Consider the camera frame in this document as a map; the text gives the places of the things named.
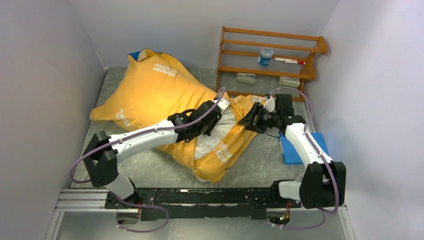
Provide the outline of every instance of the blue container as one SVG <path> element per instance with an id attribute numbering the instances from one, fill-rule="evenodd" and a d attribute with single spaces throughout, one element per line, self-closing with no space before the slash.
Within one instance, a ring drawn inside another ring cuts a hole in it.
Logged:
<path id="1" fill-rule="evenodd" d="M 257 63 L 261 66 L 268 66 L 273 58 L 273 50 L 269 47 L 264 47 L 259 52 Z"/>

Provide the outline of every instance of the table top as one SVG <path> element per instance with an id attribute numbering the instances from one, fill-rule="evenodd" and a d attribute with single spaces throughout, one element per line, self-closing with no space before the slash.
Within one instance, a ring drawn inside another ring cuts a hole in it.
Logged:
<path id="1" fill-rule="evenodd" d="M 104 79 L 96 107 L 105 103 L 106 99 L 117 89 L 125 74 L 125 67 L 110 67 Z M 189 72 L 204 85 L 215 88 L 216 69 L 191 68 Z M 228 90 L 254 93 L 266 93 L 278 88 L 278 78 L 256 76 L 256 84 L 236 81 L 236 74 L 221 73 L 222 86 Z M 293 102 L 294 114 L 301 115 L 308 120 L 304 102 Z M 99 131 L 106 134 L 121 134 L 126 132 L 114 122 L 103 121 L 90 123 L 83 150 L 93 134 Z M 271 129 L 269 134 L 277 135 L 276 129 Z M 280 141 L 265 134 L 258 134 L 250 142 L 247 149 L 228 169 L 224 178 L 215 184 L 200 182 L 192 170 L 173 160 L 170 155 L 157 149 L 149 149 L 138 153 L 118 165 L 121 175 L 130 177 L 138 188 L 249 188 L 269 187 L 275 180 L 296 179 L 305 170 L 303 164 L 284 164 Z M 75 179 L 88 179 L 88 174 L 83 163 L 75 171 Z M 72 183 L 71 188 L 93 188 L 90 183 Z"/>

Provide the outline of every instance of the purple cable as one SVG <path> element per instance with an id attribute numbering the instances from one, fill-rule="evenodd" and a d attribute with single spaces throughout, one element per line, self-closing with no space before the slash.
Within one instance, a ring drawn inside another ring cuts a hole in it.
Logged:
<path id="1" fill-rule="evenodd" d="M 132 135 L 129 135 L 129 136 L 126 136 L 126 137 L 123 137 L 122 138 L 122 141 L 126 141 L 126 140 L 128 140 L 128 139 L 132 139 L 132 138 L 135 138 L 135 137 L 138 137 L 138 136 L 140 136 L 140 135 L 143 135 L 143 134 L 147 134 L 147 133 L 151 133 L 151 132 L 155 132 L 155 131 L 162 131 L 162 130 L 175 130 L 175 129 L 181 129 L 181 128 L 186 128 L 186 127 L 190 127 L 191 125 L 194 125 L 194 124 L 196 124 L 196 123 L 198 123 L 198 122 L 200 122 L 203 118 L 205 118 L 209 113 L 211 113 L 217 106 L 218 106 L 218 103 L 223 99 L 223 97 L 224 97 L 224 93 L 225 93 L 225 87 L 223 86 L 218 92 L 217 92 L 217 95 L 218 95 L 218 93 L 221 93 L 220 94 L 220 96 L 218 97 L 218 99 L 217 99 L 217 101 L 212 105 L 212 107 L 210 107 L 202 116 L 200 116 L 198 119 L 196 119 L 196 120 L 194 120 L 194 121 L 192 121 L 192 122 L 190 122 L 190 123 L 187 123 L 187 124 L 184 124 L 184 125 L 180 125 L 180 126 L 169 126 L 169 127 L 158 127 L 157 129 L 155 129 L 155 128 L 150 128 L 150 129 L 146 129 L 146 130 L 144 130 L 144 131 L 140 131 L 140 132 L 137 132 L 137 133 L 134 133 L 134 134 L 132 134 Z M 107 143 L 107 144 L 104 144 L 104 145 L 101 145 L 101 146 L 99 146 L 99 147 L 96 147 L 95 149 L 93 149 L 93 150 L 91 150 L 91 151 L 89 151 L 89 152 L 87 152 L 86 154 L 84 154 L 84 155 L 82 155 L 80 158 L 78 158 L 78 160 L 77 161 L 75 161 L 72 165 L 71 165 L 71 167 L 70 167 L 70 169 L 69 169 L 69 172 L 68 172 L 68 175 L 69 175 L 69 179 L 73 182 L 73 183 L 76 183 L 76 184 L 84 184 L 84 183 L 89 183 L 91 180 L 90 179 L 88 179 L 88 180 L 82 180 L 82 181 L 80 181 L 80 180 L 75 180 L 74 179 L 74 176 L 73 176 L 73 172 L 74 172 L 74 169 L 77 167 L 77 165 L 80 163 L 80 162 L 82 162 L 84 159 L 86 159 L 86 158 L 88 158 L 90 155 L 92 155 L 92 154 L 94 154 L 94 153 L 96 153 L 96 152 L 98 152 L 98 151 L 100 151 L 100 150 L 102 150 L 102 149 L 104 149 L 104 148 L 107 148 L 107 147 L 109 147 L 109 146 L 112 146 L 112 145 L 115 145 L 115 144 L 118 144 L 118 143 L 120 143 L 121 142 L 121 140 L 115 140 L 115 141 L 112 141 L 112 142 L 109 142 L 109 143 Z M 126 205 L 128 205 L 128 206 L 131 206 L 131 207 L 136 207 L 136 208 L 142 208 L 142 209 L 160 209 L 160 210 L 162 210 L 162 211 L 164 211 L 165 212 L 165 214 L 166 214 L 166 220 L 165 220 L 165 223 L 163 223 L 161 226 L 159 226 L 159 227 L 157 227 L 157 228 L 154 228 L 154 229 L 150 229 L 150 230 L 134 230 L 134 229 L 129 229 L 129 228 L 125 228 L 125 227 L 123 227 L 123 226 L 121 226 L 120 224 L 119 224 L 119 222 L 118 222 L 118 216 L 116 216 L 116 225 L 117 225 L 117 227 L 118 228 L 120 228 L 120 229 L 122 229 L 122 230 L 124 230 L 124 231 L 128 231 L 128 232 L 133 232 L 133 233 L 151 233 L 151 232 L 155 232 L 155 231 L 157 231 L 157 230 L 160 230 L 160 229 L 162 229 L 163 227 L 165 227 L 165 225 L 167 225 L 168 224 L 168 221 L 170 220 L 170 214 L 169 214 L 169 212 L 165 209 L 165 208 L 163 208 L 163 207 L 161 207 L 161 206 L 155 206 L 155 205 L 141 205 L 141 204 L 133 204 L 133 203 L 129 203 L 129 202 L 127 202 L 127 201 L 125 201 L 125 200 L 123 200 L 123 199 L 121 199 L 121 198 L 119 198 L 115 193 L 113 193 L 113 192 L 111 192 L 114 196 L 115 196 L 115 198 L 117 199 L 117 200 L 119 200 L 119 201 L 121 201 L 123 204 L 126 204 Z"/>
<path id="2" fill-rule="evenodd" d="M 305 123 L 305 125 L 303 127 L 303 131 L 306 133 L 306 131 L 308 130 L 308 125 L 311 124 L 312 116 L 314 115 L 314 111 L 313 111 L 313 108 L 312 108 L 311 101 L 309 100 L 309 98 L 303 92 L 297 90 L 296 88 L 287 87 L 287 86 L 278 87 L 278 88 L 272 90 L 269 94 L 272 95 L 273 93 L 275 93 L 276 91 L 281 90 L 281 89 L 290 89 L 290 90 L 293 90 L 293 91 L 299 93 L 301 96 L 304 97 L 304 99 L 306 100 L 307 104 L 309 105 L 309 107 L 310 107 L 310 116 L 309 116 L 308 121 Z M 309 143 L 312 145 L 312 147 L 315 149 L 315 152 L 319 155 L 319 157 L 324 162 L 325 168 L 327 169 L 327 171 L 328 171 L 328 173 L 330 175 L 332 186 L 334 188 L 335 204 L 334 204 L 333 210 L 326 210 L 326 209 L 323 209 L 323 208 L 318 208 L 318 210 L 320 210 L 321 213 L 322 213 L 323 219 L 322 219 L 322 221 L 320 223 L 318 223 L 316 225 L 307 226 L 307 227 L 283 226 L 282 227 L 283 229 L 289 229 L 289 230 L 309 230 L 309 229 L 315 229 L 315 228 L 321 227 L 326 222 L 326 219 L 327 219 L 325 213 L 327 213 L 327 214 L 334 214 L 339 209 L 339 203 L 340 203 L 340 200 L 339 200 L 339 189 L 337 187 L 336 178 L 334 177 L 333 171 L 331 170 L 331 167 L 330 167 L 329 163 L 327 162 L 326 158 L 323 155 L 320 154 L 320 151 L 318 150 L 318 147 L 315 145 L 315 143 L 312 141 L 312 139 L 309 137 L 309 135 L 308 134 L 305 134 L 305 136 L 306 136 L 307 140 L 309 141 Z"/>

